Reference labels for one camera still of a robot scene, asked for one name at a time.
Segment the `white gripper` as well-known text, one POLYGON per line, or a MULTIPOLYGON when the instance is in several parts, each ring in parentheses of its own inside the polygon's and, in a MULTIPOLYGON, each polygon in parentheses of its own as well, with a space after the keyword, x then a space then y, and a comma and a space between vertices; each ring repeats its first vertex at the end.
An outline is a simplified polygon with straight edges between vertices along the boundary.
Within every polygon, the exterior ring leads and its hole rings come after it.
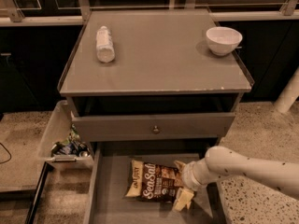
POLYGON ((181 174, 184 186, 187 188, 178 189, 173 204, 175 211, 182 211, 184 208, 190 208, 195 191, 205 188, 208 184, 215 181, 215 174, 208 169, 205 159, 192 161, 187 164, 183 161, 174 161, 174 164, 181 174))

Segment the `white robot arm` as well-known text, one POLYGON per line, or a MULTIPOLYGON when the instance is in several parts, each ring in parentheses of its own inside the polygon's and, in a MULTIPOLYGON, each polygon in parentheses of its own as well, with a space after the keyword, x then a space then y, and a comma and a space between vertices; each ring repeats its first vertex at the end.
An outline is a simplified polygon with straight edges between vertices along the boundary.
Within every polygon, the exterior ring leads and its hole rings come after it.
POLYGON ((200 161, 175 161, 183 187, 178 190, 173 209, 189 207, 200 188, 232 176, 244 176, 270 189, 299 199, 299 164, 243 156, 227 147, 211 147, 200 161))

